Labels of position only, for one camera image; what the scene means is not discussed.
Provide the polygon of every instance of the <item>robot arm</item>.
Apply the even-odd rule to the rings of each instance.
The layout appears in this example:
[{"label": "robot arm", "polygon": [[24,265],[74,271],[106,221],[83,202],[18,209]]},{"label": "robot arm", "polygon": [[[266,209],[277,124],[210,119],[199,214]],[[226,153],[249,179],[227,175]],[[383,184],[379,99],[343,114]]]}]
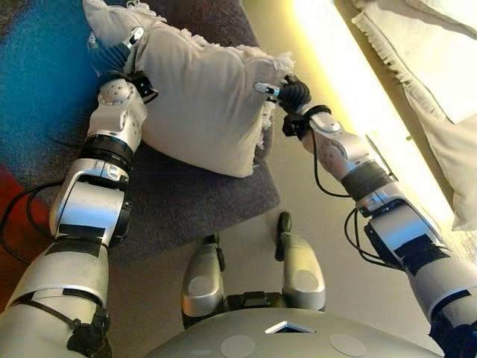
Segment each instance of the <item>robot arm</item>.
[{"label": "robot arm", "polygon": [[360,137],[346,132],[326,106],[311,106],[306,85],[293,76],[279,89],[256,84],[280,101],[288,115],[283,131],[298,136],[322,167],[340,181],[356,209],[370,217],[365,227],[388,265],[402,269],[431,324],[430,336],[446,357],[477,354],[477,267],[443,245],[439,230],[370,156]]},{"label": "robot arm", "polygon": [[[99,59],[111,59],[109,52],[126,60],[143,34],[135,28],[114,48],[93,48],[104,51]],[[107,251],[127,232],[124,191],[147,116],[143,94],[119,73],[104,80],[83,150],[50,210],[54,241],[27,268],[0,315],[1,357],[110,357]]]}]

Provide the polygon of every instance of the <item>pillow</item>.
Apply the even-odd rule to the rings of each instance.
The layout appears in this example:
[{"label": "pillow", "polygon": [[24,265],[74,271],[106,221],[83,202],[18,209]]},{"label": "pillow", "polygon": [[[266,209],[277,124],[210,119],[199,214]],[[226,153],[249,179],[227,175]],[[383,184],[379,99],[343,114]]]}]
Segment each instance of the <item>pillow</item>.
[{"label": "pillow", "polygon": [[405,92],[437,161],[454,189],[453,230],[477,230],[477,114],[453,124],[443,113],[427,113]]},{"label": "pillow", "polygon": [[147,104],[143,140],[183,162],[238,178],[253,173],[255,147],[269,125],[271,106],[253,85],[279,85],[291,72],[289,54],[277,58],[258,48],[220,47],[178,30],[139,1],[127,8],[83,0],[86,19],[104,45],[145,29],[133,68],[159,90]]},{"label": "pillow", "polygon": [[461,24],[477,34],[477,2],[450,0],[405,0],[418,10],[440,17],[448,22]]}]

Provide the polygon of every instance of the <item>black cable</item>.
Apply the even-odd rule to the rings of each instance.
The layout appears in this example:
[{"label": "black cable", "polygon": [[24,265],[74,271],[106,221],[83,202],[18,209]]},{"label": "black cable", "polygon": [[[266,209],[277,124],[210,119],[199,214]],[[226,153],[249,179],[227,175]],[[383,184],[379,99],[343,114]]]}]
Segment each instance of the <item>black cable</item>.
[{"label": "black cable", "polygon": [[359,252],[359,255],[363,258],[363,260],[368,261],[369,263],[372,263],[374,265],[387,267],[389,269],[395,269],[393,266],[390,266],[387,263],[380,262],[380,261],[375,261],[375,260],[370,260],[369,258],[367,258],[365,255],[367,255],[369,257],[376,258],[378,260],[381,259],[380,257],[378,257],[376,255],[373,255],[373,254],[370,254],[369,252],[367,252],[367,251],[365,251],[361,248],[361,246],[359,245],[359,235],[356,236],[357,244],[355,244],[351,240],[350,235],[348,234],[348,223],[350,222],[351,216],[353,216],[353,214],[354,214],[355,215],[355,234],[358,234],[358,215],[357,215],[357,213],[358,213],[358,210],[353,209],[350,212],[350,214],[348,214],[348,216],[346,217],[346,220],[344,221],[344,235],[346,236],[346,239],[348,240],[348,242]]},{"label": "black cable", "polygon": [[314,157],[314,169],[315,169],[315,181],[316,184],[318,185],[318,188],[320,190],[328,195],[334,196],[336,198],[351,198],[351,195],[344,195],[344,194],[335,194],[334,192],[329,192],[320,183],[320,178],[318,177],[318,151],[316,148],[316,137],[315,137],[315,131],[312,130],[312,138],[313,138],[313,157]]},{"label": "black cable", "polygon": [[51,140],[53,143],[57,143],[59,145],[64,145],[65,147],[68,147],[68,148],[82,148],[83,147],[83,145],[80,145],[80,144],[68,143],[68,142],[64,142],[60,139],[56,139],[56,138],[52,137],[50,135],[50,127],[51,127],[51,123],[47,123],[46,130],[45,130],[46,138]]},{"label": "black cable", "polygon": [[26,195],[28,195],[32,192],[36,192],[37,190],[40,191],[40,190],[43,190],[43,189],[46,189],[46,188],[51,188],[53,186],[59,186],[62,183],[63,183],[63,180],[55,181],[55,182],[35,186],[34,188],[31,188],[31,189],[24,190],[23,192],[20,192],[19,194],[17,194],[12,200],[10,200],[10,203],[8,203],[7,209],[5,210],[5,212],[4,212],[4,214],[1,218],[1,222],[0,222],[0,245],[6,250],[6,252],[8,252],[11,256],[15,257],[18,261],[20,261],[22,263],[25,263],[25,264],[29,264],[31,262],[30,260],[25,259],[21,254],[18,254],[16,251],[14,251],[7,244],[7,242],[6,242],[6,240],[3,236],[4,229],[7,226],[8,217],[10,216],[13,208]]},{"label": "black cable", "polygon": [[[355,236],[356,236],[356,245],[361,248],[361,245],[359,243],[359,232],[358,232],[358,210],[355,210]],[[363,260],[365,261],[368,261],[369,263],[372,263],[374,265],[378,265],[378,266],[383,266],[383,267],[387,267],[389,269],[398,269],[394,266],[391,266],[391,265],[388,265],[387,263],[384,263],[382,261],[375,261],[375,260],[370,260],[369,258],[367,258],[365,256],[365,254],[367,254],[369,257],[374,257],[374,258],[377,258],[377,259],[381,259],[380,257],[378,256],[375,256],[375,255],[372,255],[370,253],[365,253],[365,252],[360,252],[359,255],[363,258]]]},{"label": "black cable", "polygon": [[28,219],[28,222],[30,223],[30,225],[33,227],[33,229],[35,229],[36,231],[38,231],[39,233],[41,233],[43,236],[45,237],[48,237],[49,239],[52,237],[51,234],[50,234],[50,231],[45,229],[44,227],[41,227],[34,219],[33,217],[33,213],[32,213],[32,210],[31,210],[31,203],[33,202],[33,200],[35,199],[35,196],[37,196],[37,194],[41,191],[40,190],[35,190],[34,192],[32,192],[30,194],[30,196],[28,196],[28,200],[27,200],[27,204],[26,204],[26,213],[27,213],[27,219]]},{"label": "black cable", "polygon": [[[355,222],[355,237],[356,237],[356,246],[358,246],[358,248],[361,249],[361,245],[359,243],[359,232],[358,232],[358,210],[357,209],[354,209],[353,210],[354,212],[354,222]],[[373,259],[378,259],[380,260],[381,257],[377,256],[377,255],[374,255],[374,254],[370,254],[369,252],[367,251],[359,251],[360,254],[366,254],[368,255],[369,257],[372,257]]]}]

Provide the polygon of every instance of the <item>gray circle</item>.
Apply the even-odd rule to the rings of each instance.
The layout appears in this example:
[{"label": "gray circle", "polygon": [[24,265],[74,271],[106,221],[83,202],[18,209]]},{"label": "gray circle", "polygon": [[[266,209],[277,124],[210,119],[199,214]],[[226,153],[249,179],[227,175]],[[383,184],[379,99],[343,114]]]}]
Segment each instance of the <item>gray circle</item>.
[{"label": "gray circle", "polygon": [[304,291],[315,291],[319,286],[316,277],[307,270],[297,271],[293,278],[295,285]]},{"label": "gray circle", "polygon": [[221,352],[226,358],[247,358],[255,350],[255,342],[247,336],[232,336],[221,346]]},{"label": "gray circle", "polygon": [[329,343],[345,356],[364,357],[367,354],[366,346],[361,341],[346,334],[333,334],[329,337]]},{"label": "gray circle", "polygon": [[189,292],[191,295],[202,296],[210,293],[213,284],[207,276],[197,276],[189,283]]}]

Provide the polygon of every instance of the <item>glowing light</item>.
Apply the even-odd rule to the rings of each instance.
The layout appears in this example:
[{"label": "glowing light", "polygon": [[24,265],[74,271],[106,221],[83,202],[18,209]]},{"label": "glowing light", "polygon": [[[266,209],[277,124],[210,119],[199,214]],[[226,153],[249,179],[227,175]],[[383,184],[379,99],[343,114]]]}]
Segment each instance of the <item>glowing light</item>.
[{"label": "glowing light", "polygon": [[418,197],[442,230],[453,213],[429,167],[348,27],[330,0],[294,0],[292,12],[313,60],[337,96],[338,118],[375,142],[396,176]]}]

